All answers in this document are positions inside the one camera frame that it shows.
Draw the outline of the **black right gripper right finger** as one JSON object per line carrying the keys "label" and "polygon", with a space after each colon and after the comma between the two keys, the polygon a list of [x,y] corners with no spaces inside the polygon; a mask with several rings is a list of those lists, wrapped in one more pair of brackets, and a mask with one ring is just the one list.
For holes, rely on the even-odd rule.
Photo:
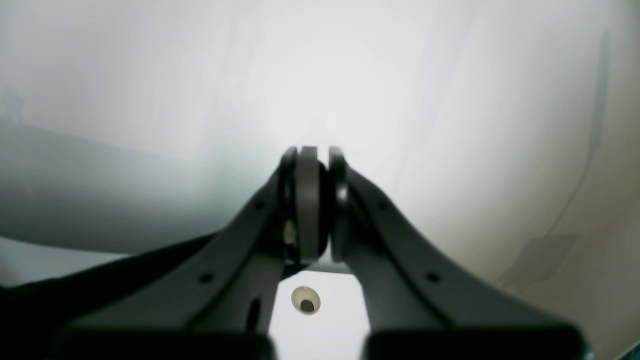
{"label": "black right gripper right finger", "polygon": [[331,256],[365,300],[364,360],[586,360],[572,323],[472,275],[331,146]]}

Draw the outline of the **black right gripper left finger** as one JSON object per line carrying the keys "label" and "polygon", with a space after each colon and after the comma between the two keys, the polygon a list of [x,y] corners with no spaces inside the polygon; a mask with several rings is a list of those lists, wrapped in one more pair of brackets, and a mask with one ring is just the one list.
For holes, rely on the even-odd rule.
{"label": "black right gripper left finger", "polygon": [[268,331],[287,266],[323,253],[323,166],[285,151],[269,180],[209,244],[123,300],[66,326],[54,360],[275,360]]}

